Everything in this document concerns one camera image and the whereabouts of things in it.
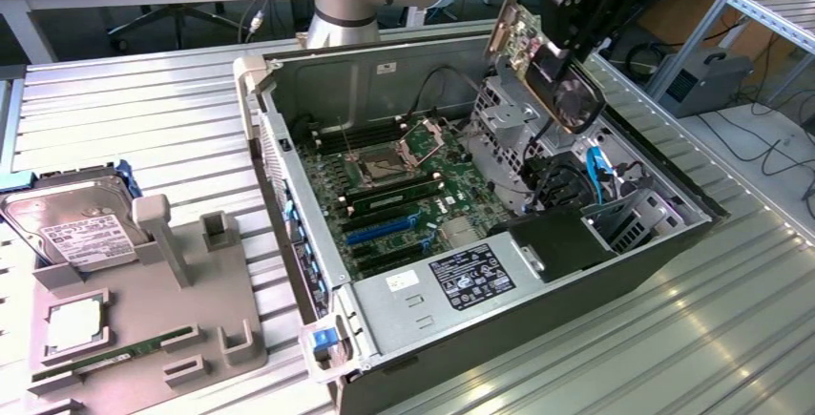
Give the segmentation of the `graphics card with black cooler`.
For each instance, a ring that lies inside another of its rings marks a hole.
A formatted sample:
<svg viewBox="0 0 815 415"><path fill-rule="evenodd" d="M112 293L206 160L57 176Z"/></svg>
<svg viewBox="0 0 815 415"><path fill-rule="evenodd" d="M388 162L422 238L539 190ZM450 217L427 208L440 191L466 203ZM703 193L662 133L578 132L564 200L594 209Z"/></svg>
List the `graphics card with black cooler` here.
<svg viewBox="0 0 815 415"><path fill-rule="evenodd" d="M567 50L548 40L544 16L532 14L520 0L504 0L492 27L486 59L504 61L552 121L572 135L592 124L606 101L600 87Z"/></svg>

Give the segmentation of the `blue expansion slot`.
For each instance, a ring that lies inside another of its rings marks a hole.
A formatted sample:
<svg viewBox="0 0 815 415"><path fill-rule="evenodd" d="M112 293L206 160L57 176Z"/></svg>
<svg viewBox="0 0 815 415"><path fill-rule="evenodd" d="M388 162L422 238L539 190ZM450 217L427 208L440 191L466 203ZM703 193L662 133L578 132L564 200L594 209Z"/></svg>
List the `blue expansion slot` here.
<svg viewBox="0 0 815 415"><path fill-rule="evenodd" d="M392 235L395 233L410 230L415 227L415 225L418 224L418 221L419 221L418 216L408 216L408 217L396 219L391 222L387 222L382 225L378 225L372 227L371 229L354 232L347 236L346 244L356 245L367 241L371 241L374 239L378 239L388 235Z"/></svg>

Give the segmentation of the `grey box device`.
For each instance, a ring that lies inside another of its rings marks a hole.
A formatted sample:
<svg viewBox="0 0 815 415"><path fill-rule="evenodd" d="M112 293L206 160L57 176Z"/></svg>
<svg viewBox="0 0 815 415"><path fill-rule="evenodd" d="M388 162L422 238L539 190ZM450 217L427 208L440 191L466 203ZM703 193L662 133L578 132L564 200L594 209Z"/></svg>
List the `grey box device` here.
<svg viewBox="0 0 815 415"><path fill-rule="evenodd" d="M700 49L688 56L659 103L678 119L720 110L752 71L746 55L719 47Z"/></svg>

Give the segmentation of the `black plastic air shroud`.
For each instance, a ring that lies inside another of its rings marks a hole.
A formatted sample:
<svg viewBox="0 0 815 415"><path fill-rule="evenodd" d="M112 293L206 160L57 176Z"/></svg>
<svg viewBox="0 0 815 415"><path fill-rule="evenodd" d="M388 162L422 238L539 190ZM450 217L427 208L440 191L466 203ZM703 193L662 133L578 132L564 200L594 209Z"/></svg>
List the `black plastic air shroud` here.
<svg viewBox="0 0 815 415"><path fill-rule="evenodd" d="M520 248L528 247L546 282L614 259L618 254L602 243L602 238L576 208L556 207L535 211L499 223L494 229L508 231Z"/></svg>

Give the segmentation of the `RAM stick with white label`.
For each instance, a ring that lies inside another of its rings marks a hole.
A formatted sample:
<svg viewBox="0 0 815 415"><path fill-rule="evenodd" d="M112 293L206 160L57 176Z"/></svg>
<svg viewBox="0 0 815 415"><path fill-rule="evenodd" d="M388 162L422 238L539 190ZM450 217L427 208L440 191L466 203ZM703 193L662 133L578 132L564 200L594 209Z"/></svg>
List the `RAM stick with white label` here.
<svg viewBox="0 0 815 415"><path fill-rule="evenodd" d="M390 206L410 203L420 198L436 194L439 186L436 183L407 186L390 191L370 191L346 196L347 205L355 214L364 214Z"/></svg>

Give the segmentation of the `silver chipset heatsink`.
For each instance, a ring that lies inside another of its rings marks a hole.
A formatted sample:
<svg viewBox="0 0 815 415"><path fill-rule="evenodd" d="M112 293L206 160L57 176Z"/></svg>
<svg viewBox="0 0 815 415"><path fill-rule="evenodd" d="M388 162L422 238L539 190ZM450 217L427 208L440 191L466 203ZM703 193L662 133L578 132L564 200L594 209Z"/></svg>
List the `silver chipset heatsink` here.
<svg viewBox="0 0 815 415"><path fill-rule="evenodd" d="M479 233L467 217L458 217L447 220L440 226L440 233L456 248L479 240Z"/></svg>

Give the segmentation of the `metal socket cover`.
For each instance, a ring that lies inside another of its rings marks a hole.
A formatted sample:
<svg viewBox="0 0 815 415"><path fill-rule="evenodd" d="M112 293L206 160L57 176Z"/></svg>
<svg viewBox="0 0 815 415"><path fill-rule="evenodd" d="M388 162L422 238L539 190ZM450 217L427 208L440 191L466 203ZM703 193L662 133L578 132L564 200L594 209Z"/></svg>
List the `metal socket cover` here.
<svg viewBox="0 0 815 415"><path fill-rule="evenodd" d="M418 168L447 145L442 126L423 118L396 142L396 153L411 168Z"/></svg>

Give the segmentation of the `silver perforated disk bay cage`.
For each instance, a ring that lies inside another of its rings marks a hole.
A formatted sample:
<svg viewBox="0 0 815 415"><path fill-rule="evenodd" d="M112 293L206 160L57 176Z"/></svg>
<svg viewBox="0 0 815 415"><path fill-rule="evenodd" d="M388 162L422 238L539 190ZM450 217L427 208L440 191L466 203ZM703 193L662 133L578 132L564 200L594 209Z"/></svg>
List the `silver perforated disk bay cage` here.
<svg viewBox="0 0 815 415"><path fill-rule="evenodd" d="M556 152L548 139L554 128L538 135L548 121L547 111L514 77L495 75L484 79L470 116L474 136L466 146L478 170L495 184L500 202L518 215L524 212L532 193L520 176L523 162Z"/></svg>

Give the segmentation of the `silver CPU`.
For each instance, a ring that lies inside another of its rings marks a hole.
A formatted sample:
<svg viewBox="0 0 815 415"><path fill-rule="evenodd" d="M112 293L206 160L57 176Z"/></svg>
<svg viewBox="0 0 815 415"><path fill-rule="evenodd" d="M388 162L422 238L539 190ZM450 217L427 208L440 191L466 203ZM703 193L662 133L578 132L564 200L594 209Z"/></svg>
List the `silver CPU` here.
<svg viewBox="0 0 815 415"><path fill-rule="evenodd" d="M102 337L102 304L86 299L49 309L45 354L56 354Z"/></svg>

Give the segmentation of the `black office chair base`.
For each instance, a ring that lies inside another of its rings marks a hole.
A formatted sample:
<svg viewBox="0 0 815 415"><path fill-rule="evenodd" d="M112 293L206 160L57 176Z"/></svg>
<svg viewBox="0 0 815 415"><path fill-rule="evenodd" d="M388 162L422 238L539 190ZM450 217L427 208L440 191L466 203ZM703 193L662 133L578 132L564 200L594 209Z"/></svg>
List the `black office chair base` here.
<svg viewBox="0 0 815 415"><path fill-rule="evenodd" d="M142 14L134 20L106 31L110 46L116 52L127 52L128 42L126 35L164 19L172 20L174 38L179 49L184 45L183 30L187 19L198 19L216 26L232 29L238 33L248 34L248 27L224 16L226 4L219 1L212 4L214 12L199 9L200 3L167 4L155 9L151 5L142 5L139 7Z"/></svg>

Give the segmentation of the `aluminium frame table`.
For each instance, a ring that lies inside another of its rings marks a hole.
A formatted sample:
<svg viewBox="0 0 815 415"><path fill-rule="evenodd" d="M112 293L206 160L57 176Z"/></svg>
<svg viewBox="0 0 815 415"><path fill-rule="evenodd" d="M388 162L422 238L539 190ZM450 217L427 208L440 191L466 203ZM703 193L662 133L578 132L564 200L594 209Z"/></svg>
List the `aluminium frame table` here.
<svg viewBox="0 0 815 415"><path fill-rule="evenodd" d="M688 56L712 47L734 52L731 44L747 24L762 26L804 50L803 65L815 63L815 0L715 0L688 39L662 60L646 85L646 93L658 103Z"/></svg>

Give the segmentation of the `green RAM stick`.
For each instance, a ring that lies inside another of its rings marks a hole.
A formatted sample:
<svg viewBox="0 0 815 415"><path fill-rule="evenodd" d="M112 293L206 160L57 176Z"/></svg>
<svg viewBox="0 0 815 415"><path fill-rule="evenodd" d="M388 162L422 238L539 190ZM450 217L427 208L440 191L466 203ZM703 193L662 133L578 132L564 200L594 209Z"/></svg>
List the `green RAM stick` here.
<svg viewBox="0 0 815 415"><path fill-rule="evenodd" d="M138 342L131 345L126 345L120 348L116 348L111 351L96 354L91 357L87 357L79 360L73 360L69 363L59 364L55 367L51 367L47 370L35 373L32 375L32 382L36 383L39 381L45 380L47 378L57 376L59 374L63 374L65 372L77 370L88 365L107 362L112 360L114 358L119 357L120 355L127 355L130 358L134 358L136 356L151 354L159 350L160 344L164 341L176 339L178 337L180 337L182 335L187 333L191 333L192 331L194 331L194 327L191 325L183 326L180 328L172 329L170 332L156 335L155 337L150 339L146 339L142 342Z"/></svg>

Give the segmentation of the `CPU socket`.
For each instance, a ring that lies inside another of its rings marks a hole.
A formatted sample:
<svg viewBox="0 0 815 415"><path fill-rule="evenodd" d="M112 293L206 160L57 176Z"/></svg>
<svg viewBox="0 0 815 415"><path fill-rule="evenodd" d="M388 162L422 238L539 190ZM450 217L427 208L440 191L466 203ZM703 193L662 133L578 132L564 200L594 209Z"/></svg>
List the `CPU socket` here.
<svg viewBox="0 0 815 415"><path fill-rule="evenodd" d="M410 167L399 153L391 148L363 152L355 164L362 181L368 186L382 185L411 175Z"/></svg>

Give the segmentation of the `blue case latch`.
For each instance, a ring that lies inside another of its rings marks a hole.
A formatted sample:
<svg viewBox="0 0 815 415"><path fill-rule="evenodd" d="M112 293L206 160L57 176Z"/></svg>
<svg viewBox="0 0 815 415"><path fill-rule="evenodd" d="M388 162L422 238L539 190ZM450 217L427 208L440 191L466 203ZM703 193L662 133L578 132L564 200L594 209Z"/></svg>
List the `blue case latch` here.
<svg viewBox="0 0 815 415"><path fill-rule="evenodd" d="M342 341L338 329L334 326L311 331L307 339L315 354L330 350Z"/></svg>

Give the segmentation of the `silver disk bay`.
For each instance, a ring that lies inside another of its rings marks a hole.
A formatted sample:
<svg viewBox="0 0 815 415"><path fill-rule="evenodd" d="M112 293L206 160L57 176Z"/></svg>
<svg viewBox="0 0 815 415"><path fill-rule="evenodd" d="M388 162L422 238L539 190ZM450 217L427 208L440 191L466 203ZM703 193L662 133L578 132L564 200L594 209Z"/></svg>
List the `silver disk bay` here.
<svg viewBox="0 0 815 415"><path fill-rule="evenodd" d="M580 212L606 246L618 254L711 220L695 205L683 200L676 204L672 197L664 198L647 188L603 204L588 205Z"/></svg>

